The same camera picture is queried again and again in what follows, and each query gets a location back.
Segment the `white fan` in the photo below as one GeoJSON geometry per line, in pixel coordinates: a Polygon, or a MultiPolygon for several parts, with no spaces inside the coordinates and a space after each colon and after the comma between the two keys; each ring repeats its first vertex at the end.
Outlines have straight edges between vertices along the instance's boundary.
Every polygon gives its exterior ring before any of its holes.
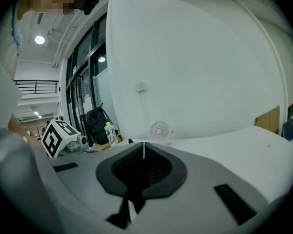
{"type": "Polygon", "coordinates": [[[158,121],[151,126],[149,136],[155,143],[171,145],[173,142],[173,131],[163,121],[158,121]]]}

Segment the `fluorescent light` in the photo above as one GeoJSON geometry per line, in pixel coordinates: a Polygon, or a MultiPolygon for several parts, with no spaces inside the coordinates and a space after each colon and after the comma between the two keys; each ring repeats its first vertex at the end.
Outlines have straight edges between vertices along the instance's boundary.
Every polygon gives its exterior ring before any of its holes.
{"type": "Polygon", "coordinates": [[[43,44],[44,43],[44,37],[36,36],[35,42],[38,43],[38,44],[43,44]]]}
{"type": "Polygon", "coordinates": [[[99,62],[104,62],[104,61],[105,61],[105,58],[104,58],[104,57],[100,57],[100,58],[98,59],[98,61],[99,61],[99,62]]]}

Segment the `white tabletop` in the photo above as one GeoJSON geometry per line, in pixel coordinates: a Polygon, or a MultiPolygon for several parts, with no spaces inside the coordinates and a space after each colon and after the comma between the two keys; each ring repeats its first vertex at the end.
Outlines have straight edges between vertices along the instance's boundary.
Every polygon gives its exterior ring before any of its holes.
{"type": "MultiPolygon", "coordinates": [[[[127,139],[119,143],[121,146],[126,144],[127,139]]],[[[259,127],[218,136],[174,140],[171,147],[219,162],[254,186],[268,202],[287,193],[293,184],[293,144],[259,127]]]]}

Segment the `railing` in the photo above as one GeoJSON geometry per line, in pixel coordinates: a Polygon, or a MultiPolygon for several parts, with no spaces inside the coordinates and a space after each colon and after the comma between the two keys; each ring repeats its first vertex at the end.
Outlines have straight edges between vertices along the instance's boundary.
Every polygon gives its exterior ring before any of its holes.
{"type": "Polygon", "coordinates": [[[14,80],[24,95],[56,94],[58,80],[14,80]]]}

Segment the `black and white marker cube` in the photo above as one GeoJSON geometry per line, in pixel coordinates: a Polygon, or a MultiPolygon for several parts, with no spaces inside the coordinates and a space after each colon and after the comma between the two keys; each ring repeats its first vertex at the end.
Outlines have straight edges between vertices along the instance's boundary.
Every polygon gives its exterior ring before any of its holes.
{"type": "Polygon", "coordinates": [[[63,120],[51,120],[42,137],[42,145],[49,157],[57,157],[71,141],[81,135],[75,128],[63,120]]]}

